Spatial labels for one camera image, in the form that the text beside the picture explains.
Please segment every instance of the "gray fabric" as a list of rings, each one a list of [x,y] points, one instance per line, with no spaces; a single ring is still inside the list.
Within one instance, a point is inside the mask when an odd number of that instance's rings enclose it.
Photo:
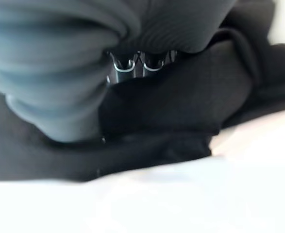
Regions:
[[[56,141],[98,137],[111,69],[103,51],[139,28],[119,0],[0,0],[0,92]]]
[[[0,92],[53,140],[98,137],[104,50],[201,51],[234,2],[0,0]]]

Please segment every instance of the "white surface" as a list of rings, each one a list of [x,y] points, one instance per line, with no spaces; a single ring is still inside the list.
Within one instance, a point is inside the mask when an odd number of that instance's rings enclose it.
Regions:
[[[285,112],[212,148],[222,156],[85,184],[0,183],[0,233],[285,233]]]

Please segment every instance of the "white fabric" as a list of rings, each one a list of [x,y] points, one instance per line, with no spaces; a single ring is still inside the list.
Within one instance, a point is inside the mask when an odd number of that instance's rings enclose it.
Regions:
[[[222,135],[212,145],[228,157],[85,184],[0,183],[0,233],[285,232],[285,112]]]

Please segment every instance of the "black fabric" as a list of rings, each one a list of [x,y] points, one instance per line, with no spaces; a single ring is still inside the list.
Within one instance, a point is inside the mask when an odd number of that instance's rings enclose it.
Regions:
[[[257,57],[248,63],[251,66],[257,63],[255,66],[261,71],[258,85],[246,104],[225,121],[224,127],[285,110],[285,45],[271,45],[268,41],[274,10],[275,5],[270,0],[239,1],[222,24],[229,31],[234,28],[247,38]]]
[[[0,95],[0,180],[88,181],[200,159],[221,129],[285,110],[285,45],[267,40],[273,10],[271,1],[241,0],[204,51],[111,88],[103,141],[52,142]]]
[[[220,42],[167,66],[156,79],[114,86],[101,108],[103,133],[108,138],[150,130],[216,135],[223,121],[246,101],[251,86],[234,44]],[[124,96],[127,90],[130,96]]]
[[[107,143],[55,143],[15,116],[0,95],[0,181],[89,181],[124,170],[199,159],[211,154],[210,138],[191,132],[149,132]]]

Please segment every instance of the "black garment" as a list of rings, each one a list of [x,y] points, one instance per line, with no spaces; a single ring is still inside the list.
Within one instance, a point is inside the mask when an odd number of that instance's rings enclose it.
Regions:
[[[0,96],[0,180],[88,181],[200,159],[223,127],[284,110],[285,46],[269,45],[272,17],[261,17],[273,5],[260,2],[236,5],[201,53],[114,86],[100,109],[106,142],[54,143]]]

